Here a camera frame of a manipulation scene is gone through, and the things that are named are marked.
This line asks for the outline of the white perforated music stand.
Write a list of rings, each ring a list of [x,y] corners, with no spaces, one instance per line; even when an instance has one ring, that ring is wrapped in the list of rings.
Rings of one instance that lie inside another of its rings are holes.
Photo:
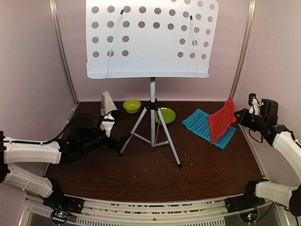
[[[219,12],[215,0],[86,1],[87,76],[150,79],[151,138],[165,126],[157,78],[207,78]]]

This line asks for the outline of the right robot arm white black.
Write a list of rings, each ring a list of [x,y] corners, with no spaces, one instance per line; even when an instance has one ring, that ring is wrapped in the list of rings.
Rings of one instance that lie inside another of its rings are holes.
[[[263,98],[258,100],[255,93],[249,94],[250,109],[236,111],[234,116],[237,123],[248,128],[249,131],[260,132],[261,139],[282,154],[301,177],[301,144],[295,138],[293,131],[285,125],[277,124],[278,102]],[[299,217],[301,215],[301,187],[285,186],[268,180],[248,182],[245,194],[241,197],[241,204],[250,208],[259,199],[268,199],[287,207],[290,212]]]

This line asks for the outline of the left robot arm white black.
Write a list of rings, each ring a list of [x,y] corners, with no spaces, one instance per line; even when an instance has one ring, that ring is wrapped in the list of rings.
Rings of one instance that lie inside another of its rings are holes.
[[[67,206],[68,200],[53,178],[37,176],[18,167],[20,162],[39,162],[51,164],[72,164],[103,145],[119,151],[125,142],[111,135],[113,127],[124,116],[111,111],[105,116],[94,117],[83,114],[77,116],[66,127],[71,128],[67,138],[59,136],[49,141],[16,140],[0,135],[0,181],[35,193],[57,209]]]

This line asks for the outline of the red sheet music paper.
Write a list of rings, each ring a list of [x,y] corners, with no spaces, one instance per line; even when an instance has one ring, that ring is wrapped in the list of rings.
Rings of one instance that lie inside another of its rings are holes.
[[[208,116],[210,144],[214,144],[236,122],[234,113],[235,103],[230,97],[220,110]]]

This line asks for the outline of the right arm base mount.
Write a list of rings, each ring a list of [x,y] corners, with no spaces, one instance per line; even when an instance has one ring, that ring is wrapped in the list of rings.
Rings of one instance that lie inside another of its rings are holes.
[[[255,223],[259,217],[258,207],[265,204],[263,198],[247,198],[246,195],[226,198],[225,205],[228,213],[238,212],[243,223]]]

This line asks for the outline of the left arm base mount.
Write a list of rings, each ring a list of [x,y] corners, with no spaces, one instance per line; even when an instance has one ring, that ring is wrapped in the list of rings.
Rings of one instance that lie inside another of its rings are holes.
[[[51,221],[56,225],[66,223],[73,214],[80,214],[84,206],[84,200],[70,196],[50,196],[42,197],[43,205],[52,209]]]

